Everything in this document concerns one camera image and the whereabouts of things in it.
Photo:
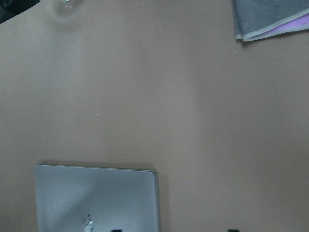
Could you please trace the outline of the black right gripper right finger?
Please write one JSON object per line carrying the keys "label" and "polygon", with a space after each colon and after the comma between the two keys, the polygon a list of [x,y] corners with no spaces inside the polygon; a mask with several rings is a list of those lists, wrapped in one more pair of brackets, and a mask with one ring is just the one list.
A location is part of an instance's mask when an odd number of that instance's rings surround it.
{"label": "black right gripper right finger", "polygon": [[229,229],[227,232],[239,232],[237,229]]}

